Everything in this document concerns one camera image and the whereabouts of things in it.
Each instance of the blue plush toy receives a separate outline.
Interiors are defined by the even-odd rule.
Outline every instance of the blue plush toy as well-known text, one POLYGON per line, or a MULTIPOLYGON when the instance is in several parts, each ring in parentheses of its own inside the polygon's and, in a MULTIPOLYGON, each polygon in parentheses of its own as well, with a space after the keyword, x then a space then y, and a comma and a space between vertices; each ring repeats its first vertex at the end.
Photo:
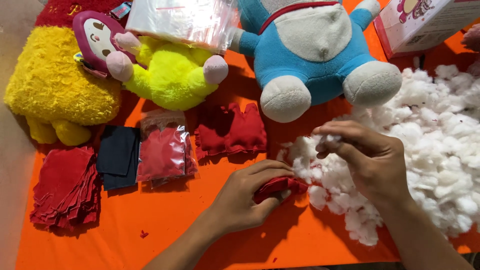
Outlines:
POLYGON ((281 123, 342 93, 356 106, 390 100, 402 85, 392 64, 369 53, 363 31, 380 12, 364 0, 347 14, 341 2, 239 0, 243 29, 230 47, 255 57, 264 114, 281 123))

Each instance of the orange fabric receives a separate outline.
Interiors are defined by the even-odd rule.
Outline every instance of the orange fabric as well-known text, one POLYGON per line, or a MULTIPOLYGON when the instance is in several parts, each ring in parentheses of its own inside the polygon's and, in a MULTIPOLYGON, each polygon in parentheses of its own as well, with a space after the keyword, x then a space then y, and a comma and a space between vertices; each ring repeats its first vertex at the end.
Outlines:
MULTIPOLYGON (((360 0, 344 1, 344 5, 350 12, 358 2, 360 0)), ((387 2, 381 0, 382 6, 387 2)), ((373 56, 385 61, 373 25, 367 28, 365 36, 373 56)), ((475 58, 461 48, 460 40, 461 34, 456 34, 428 53, 426 69, 433 71, 440 63, 456 63, 460 70, 466 70, 475 58)), ((225 58, 230 64, 230 73, 207 98, 206 104, 227 106, 237 102, 244 110, 248 103, 258 101, 261 94, 251 69, 252 60, 231 51, 225 58)), ((413 65, 412 57, 394 59, 392 63, 402 69, 413 65)), ((157 109, 152 102, 139 99, 135 94, 125 91, 122 94, 121 110, 110 124, 138 127, 142 111, 157 109)), ((270 157, 275 158, 279 143, 307 135, 313 128, 347 113, 348 109, 345 100, 335 99, 311 108, 293 123, 275 123, 263 116, 270 157)), ((197 109, 186 112, 186 116, 193 134, 197 109)), ((95 145, 98 145, 101 128, 93 129, 97 134, 95 145)), ((199 179, 179 180, 154 191, 150 186, 134 186, 102 192, 99 223, 57 236, 37 230, 28 218, 33 209, 32 188, 38 182, 42 158, 47 152, 46 146, 39 146, 18 251, 18 270, 138 270, 178 238, 210 205, 230 173, 267 157, 259 154, 254 158, 241 153, 228 158, 214 157, 210 164, 200 166, 199 179), (140 238, 141 230, 149 232, 149 236, 140 238)), ((387 229, 379 229, 379 236, 375 247, 350 240, 343 216, 312 209, 304 195, 274 211, 262 227, 221 238, 208 249, 196 269, 252 270, 399 260, 387 229)), ((473 231, 452 242, 459 252, 480 251, 480 235, 473 231)))

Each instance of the yellow fluffy plush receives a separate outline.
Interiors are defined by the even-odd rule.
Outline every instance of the yellow fluffy plush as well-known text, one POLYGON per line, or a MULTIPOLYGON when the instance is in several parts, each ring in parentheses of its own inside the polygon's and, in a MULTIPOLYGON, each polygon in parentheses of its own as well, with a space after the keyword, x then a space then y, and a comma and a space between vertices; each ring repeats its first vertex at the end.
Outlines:
POLYGON ((71 29, 36 27, 18 58, 4 101, 26 116, 31 137, 41 144, 85 143, 91 134, 84 125, 117 115, 120 84, 97 79, 75 64, 72 57, 79 51, 71 29))
POLYGON ((107 56, 112 76, 123 81, 128 90, 168 110, 197 106, 218 88, 228 73, 223 58, 204 49, 151 37, 138 40, 130 33, 117 34, 115 39, 147 69, 132 64, 125 54, 117 51, 107 56))

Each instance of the forearm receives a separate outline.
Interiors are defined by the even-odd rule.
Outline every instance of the forearm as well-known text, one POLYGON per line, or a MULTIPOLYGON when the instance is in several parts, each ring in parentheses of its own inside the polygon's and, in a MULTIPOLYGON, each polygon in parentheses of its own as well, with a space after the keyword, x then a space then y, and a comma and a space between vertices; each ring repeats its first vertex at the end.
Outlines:
POLYGON ((172 245, 150 261, 144 270, 191 270, 221 233, 204 212, 172 245))
POLYGON ((408 270, 472 270, 413 199, 375 205, 408 270))

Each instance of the doraemon's white foot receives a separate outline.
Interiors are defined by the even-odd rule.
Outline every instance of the doraemon's white foot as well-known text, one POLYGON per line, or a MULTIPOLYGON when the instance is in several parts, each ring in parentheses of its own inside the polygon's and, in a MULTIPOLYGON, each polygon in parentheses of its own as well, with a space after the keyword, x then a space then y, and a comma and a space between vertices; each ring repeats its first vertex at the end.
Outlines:
POLYGON ((395 65, 371 61, 354 69, 343 82, 350 104, 369 108, 385 104, 402 86, 402 74, 395 65))
POLYGON ((118 46, 133 55, 138 55, 140 48, 142 47, 142 44, 138 40, 137 36, 130 32, 125 34, 117 33, 114 36, 114 40, 118 46))
POLYGON ((214 55, 207 59, 204 64, 204 77, 208 84, 216 85, 221 83, 228 75, 228 65, 225 59, 214 55))
POLYGON ((281 76, 271 80, 260 97, 264 114, 279 123, 298 119, 310 108, 312 96, 305 84, 295 76, 281 76))
POLYGON ((107 68, 112 77, 121 82, 128 82, 133 74, 132 61, 121 51, 111 52, 107 56, 107 68))

